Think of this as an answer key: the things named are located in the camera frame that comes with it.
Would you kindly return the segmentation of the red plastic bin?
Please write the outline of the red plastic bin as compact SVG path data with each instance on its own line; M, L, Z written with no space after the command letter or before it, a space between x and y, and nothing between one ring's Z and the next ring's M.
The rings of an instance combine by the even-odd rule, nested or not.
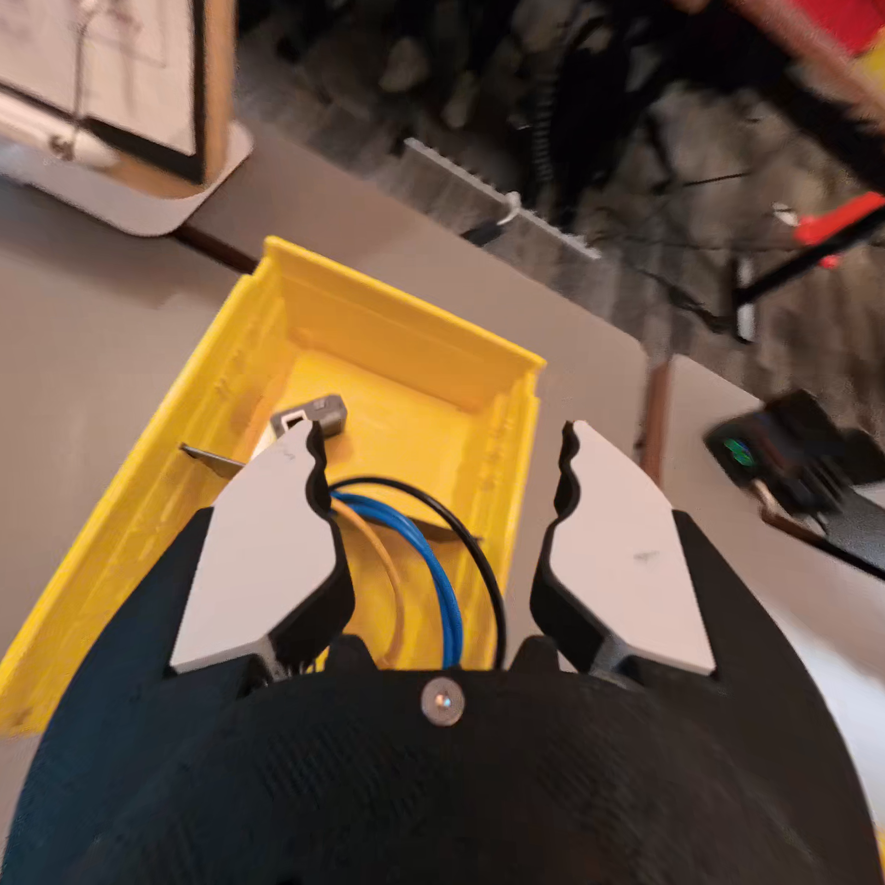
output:
M883 1L792 1L841 49L857 58L883 40Z

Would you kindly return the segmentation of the wooden sign board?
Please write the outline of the wooden sign board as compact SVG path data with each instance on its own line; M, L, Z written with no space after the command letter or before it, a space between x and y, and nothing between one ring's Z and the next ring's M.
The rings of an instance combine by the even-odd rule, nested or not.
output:
M203 136L199 155L186 159L167 154L166 163L155 163L154 148L151 159L129 156L161 171L170 172L194 185L207 184L220 171L227 158L228 127L233 119L232 95L236 49L236 3L227 1L203 2L202 41L202 114L200 134Z

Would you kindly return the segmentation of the white stand base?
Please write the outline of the white stand base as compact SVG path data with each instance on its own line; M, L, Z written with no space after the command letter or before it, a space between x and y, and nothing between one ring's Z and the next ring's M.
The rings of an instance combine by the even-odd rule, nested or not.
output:
M2 178L37 189L132 236L181 227L249 158L250 132L228 127L227 158L194 185L139 161L61 116L2 94Z

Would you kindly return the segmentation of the black flat pad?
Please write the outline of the black flat pad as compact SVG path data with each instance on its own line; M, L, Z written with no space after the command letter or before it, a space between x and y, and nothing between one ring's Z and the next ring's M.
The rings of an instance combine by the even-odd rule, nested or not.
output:
M828 556L884 581L884 510L854 488L843 495L832 514L789 515L768 487L751 485L766 525Z

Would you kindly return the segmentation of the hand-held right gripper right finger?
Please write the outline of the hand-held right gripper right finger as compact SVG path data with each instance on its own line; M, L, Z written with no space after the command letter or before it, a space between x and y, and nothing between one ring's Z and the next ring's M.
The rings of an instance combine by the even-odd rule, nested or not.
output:
M714 650L669 500L582 419L563 427L554 507L529 607L569 666L614 673L638 658L713 676Z

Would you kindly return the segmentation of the wooden work table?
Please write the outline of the wooden work table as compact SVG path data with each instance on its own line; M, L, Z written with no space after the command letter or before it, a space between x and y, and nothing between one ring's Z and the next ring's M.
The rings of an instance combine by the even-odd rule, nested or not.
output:
M884 127L883 40L857 58L792 1L673 1L687 16L701 63L731 86L763 89L781 78L836 105L853 120Z

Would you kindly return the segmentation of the red clamp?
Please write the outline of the red clamp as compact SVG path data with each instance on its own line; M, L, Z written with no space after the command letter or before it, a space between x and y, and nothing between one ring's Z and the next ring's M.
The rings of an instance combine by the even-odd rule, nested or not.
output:
M852 197L846 203L819 215L799 216L793 228L795 242L808 249L816 249L834 237L844 234L867 216L884 206L884 196L868 192Z

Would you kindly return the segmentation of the white ridged rail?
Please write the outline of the white ridged rail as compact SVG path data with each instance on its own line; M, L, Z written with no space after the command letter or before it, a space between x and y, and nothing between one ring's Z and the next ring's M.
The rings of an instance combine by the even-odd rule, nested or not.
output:
M404 138L403 147L437 168L455 176L459 181L483 194L500 207L497 217L487 218L470 228L462 235L463 239L483 248L499 238L505 227L511 225L516 219L521 219L529 226L535 227L546 235L555 238L562 245L565 245L566 248L581 255L586 260L596 262L603 259L600 249L587 243L582 236L562 231L560 228L547 222L532 209L523 205L521 196L517 191L502 192L498 190L493 184L488 183L480 176L468 171L413 136Z

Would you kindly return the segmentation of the yellow plastic bin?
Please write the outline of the yellow plastic bin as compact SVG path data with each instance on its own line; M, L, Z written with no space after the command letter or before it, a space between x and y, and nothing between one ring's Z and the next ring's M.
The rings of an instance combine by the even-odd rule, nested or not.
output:
M340 394L331 481L381 476L452 511L505 591L546 363L278 237L220 307L2 662L2 736L41 733L111 616L224 482L181 444L247 459L273 413Z

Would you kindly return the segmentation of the black network splitter box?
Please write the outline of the black network splitter box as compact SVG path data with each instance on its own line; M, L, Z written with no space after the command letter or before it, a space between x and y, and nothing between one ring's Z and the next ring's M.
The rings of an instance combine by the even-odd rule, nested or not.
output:
M341 435L347 425L348 410L339 394L328 394L302 404L283 407L271 415L266 430L254 448L252 459L302 421L317 423L325 439Z

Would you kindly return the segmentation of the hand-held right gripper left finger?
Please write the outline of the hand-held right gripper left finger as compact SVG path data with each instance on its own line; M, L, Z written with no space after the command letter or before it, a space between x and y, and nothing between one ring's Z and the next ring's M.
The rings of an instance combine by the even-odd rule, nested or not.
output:
M218 495L169 665L257 658L270 677L315 661L356 607L331 514L321 427L300 420Z

